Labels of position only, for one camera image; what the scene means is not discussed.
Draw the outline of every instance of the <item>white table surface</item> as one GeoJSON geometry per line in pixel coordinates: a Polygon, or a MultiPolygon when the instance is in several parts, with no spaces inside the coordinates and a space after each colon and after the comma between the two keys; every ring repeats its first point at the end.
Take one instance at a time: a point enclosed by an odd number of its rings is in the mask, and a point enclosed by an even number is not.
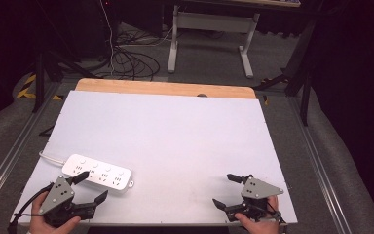
{"type": "MultiPolygon", "coordinates": [[[[243,185],[226,174],[252,174],[282,188],[282,216],[297,222],[257,99],[71,91],[44,154],[59,160],[81,154],[132,171],[133,188],[110,191],[94,219],[82,221],[91,225],[238,224],[212,202],[243,200],[243,185]]],[[[15,212],[60,175],[61,166],[41,158],[15,212]]],[[[72,189],[78,204],[105,190],[87,182],[72,189]]]]}

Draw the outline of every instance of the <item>metal bar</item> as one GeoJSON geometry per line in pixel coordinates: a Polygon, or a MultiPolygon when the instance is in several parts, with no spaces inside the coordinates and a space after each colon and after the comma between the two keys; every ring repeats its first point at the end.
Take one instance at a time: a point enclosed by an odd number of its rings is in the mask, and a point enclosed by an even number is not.
{"type": "Polygon", "coordinates": [[[177,61],[178,8],[178,6],[174,6],[172,12],[172,38],[171,47],[169,48],[168,73],[173,73],[175,71],[175,62],[177,61]]]}
{"type": "Polygon", "coordinates": [[[23,127],[22,131],[20,132],[17,140],[15,141],[14,145],[12,146],[11,150],[8,152],[7,156],[3,160],[2,164],[0,165],[0,190],[5,183],[8,175],[10,174],[11,170],[13,169],[15,163],[17,162],[22,150],[26,146],[31,132],[34,129],[35,125],[37,124],[38,120],[40,119],[45,107],[56,94],[56,90],[59,87],[59,83],[51,83],[49,89],[45,95],[45,101],[42,103],[41,108],[39,108],[35,113],[31,113],[31,116],[27,120],[25,126],[23,127]]]}
{"type": "Polygon", "coordinates": [[[336,225],[336,228],[338,229],[338,233],[340,234],[352,233],[351,228],[348,224],[348,221],[346,220],[345,215],[340,206],[340,203],[338,201],[336,192],[332,186],[332,183],[329,180],[329,177],[327,176],[324,165],[320,160],[318,150],[312,139],[309,128],[304,126],[304,124],[302,123],[302,120],[299,117],[299,105],[296,100],[296,97],[289,97],[288,101],[293,110],[293,114],[296,116],[299,127],[302,130],[303,137],[305,138],[306,144],[309,148],[309,151],[310,151],[309,158],[311,160],[312,166],[317,176],[318,183],[320,185],[326,204],[330,210],[330,214],[332,215],[333,221],[336,225]]]}
{"type": "Polygon", "coordinates": [[[251,18],[227,17],[198,13],[178,13],[178,28],[193,28],[247,33],[251,18]]]}
{"type": "Polygon", "coordinates": [[[77,65],[76,63],[64,58],[61,54],[54,52],[54,51],[47,51],[48,55],[53,57],[56,61],[60,61],[64,63],[65,65],[69,66],[71,69],[73,69],[76,72],[79,72],[81,75],[83,75],[85,78],[100,78],[98,76],[95,76],[94,74],[90,73],[88,70],[82,68],[81,66],[77,65]]]}
{"type": "MultiPolygon", "coordinates": [[[[169,0],[156,0],[161,2],[168,2],[169,4],[172,1],[169,0]]],[[[247,9],[252,10],[256,13],[278,13],[283,15],[291,15],[297,17],[303,17],[306,19],[323,19],[326,17],[335,16],[344,9],[346,3],[343,3],[339,6],[336,6],[326,12],[320,10],[306,10],[301,7],[284,7],[284,6],[272,6],[272,5],[263,5],[263,4],[254,4],[251,1],[230,1],[230,0],[179,0],[177,5],[179,6],[222,6],[222,7],[234,7],[236,9],[247,9]]]]}
{"type": "Polygon", "coordinates": [[[257,22],[259,22],[260,14],[254,14],[250,25],[248,26],[247,30],[247,37],[245,38],[245,44],[243,47],[243,54],[247,55],[248,48],[250,47],[251,40],[253,39],[254,31],[256,30],[257,22]]]}
{"type": "Polygon", "coordinates": [[[306,74],[305,85],[303,85],[303,95],[302,103],[300,106],[300,118],[305,126],[308,126],[308,106],[309,106],[309,96],[311,94],[312,86],[312,75],[309,72],[306,74]]]}
{"type": "Polygon", "coordinates": [[[44,93],[45,93],[45,87],[44,87],[44,75],[45,75],[45,69],[44,69],[44,55],[40,53],[36,59],[36,78],[35,78],[35,106],[33,107],[32,112],[36,113],[38,109],[41,107],[42,103],[44,102],[44,93]]]}

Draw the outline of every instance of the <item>white table leg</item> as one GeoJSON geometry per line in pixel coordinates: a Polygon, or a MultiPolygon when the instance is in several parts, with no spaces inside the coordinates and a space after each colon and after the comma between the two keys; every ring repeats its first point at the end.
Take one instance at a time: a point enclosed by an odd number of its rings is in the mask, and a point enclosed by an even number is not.
{"type": "Polygon", "coordinates": [[[168,58],[168,68],[169,73],[174,73],[175,71],[175,62],[177,59],[177,19],[178,19],[178,8],[179,6],[174,6],[174,11],[172,13],[172,39],[171,47],[169,49],[169,58],[168,58]]]}
{"type": "Polygon", "coordinates": [[[254,30],[256,29],[257,22],[259,20],[259,14],[254,14],[253,21],[250,23],[247,38],[244,46],[239,46],[240,55],[244,67],[245,76],[247,78],[253,78],[253,71],[251,70],[250,61],[248,60],[248,47],[250,46],[251,39],[253,38],[254,30]]]}

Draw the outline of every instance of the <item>finger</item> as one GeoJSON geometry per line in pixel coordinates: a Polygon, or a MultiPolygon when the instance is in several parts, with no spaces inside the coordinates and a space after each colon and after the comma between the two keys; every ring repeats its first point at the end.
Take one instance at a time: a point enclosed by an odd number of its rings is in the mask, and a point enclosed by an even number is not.
{"type": "Polygon", "coordinates": [[[81,221],[79,216],[74,216],[73,218],[69,219],[65,224],[63,224],[60,228],[58,228],[54,234],[64,234],[71,232],[81,221]]]}
{"type": "Polygon", "coordinates": [[[240,213],[235,213],[235,218],[242,224],[242,226],[244,226],[245,228],[249,228],[251,223],[253,223],[253,221],[251,221],[246,215],[244,214],[240,214],[240,213]]]}
{"type": "Polygon", "coordinates": [[[267,198],[267,202],[270,204],[270,206],[267,206],[267,210],[270,212],[277,211],[279,209],[279,201],[278,196],[270,196],[267,198]]]}
{"type": "Polygon", "coordinates": [[[47,197],[48,192],[41,193],[35,200],[32,202],[32,213],[38,214],[39,209],[41,208],[42,203],[44,203],[45,198],[47,197]]]}

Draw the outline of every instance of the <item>white power strip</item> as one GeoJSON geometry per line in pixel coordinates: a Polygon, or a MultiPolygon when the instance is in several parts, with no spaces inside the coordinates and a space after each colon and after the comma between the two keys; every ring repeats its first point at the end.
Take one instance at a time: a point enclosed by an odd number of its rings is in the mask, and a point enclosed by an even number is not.
{"type": "Polygon", "coordinates": [[[131,171],[126,168],[98,161],[79,154],[71,155],[62,167],[62,172],[76,176],[82,172],[90,172],[87,181],[103,185],[124,193],[133,186],[131,171]]]}

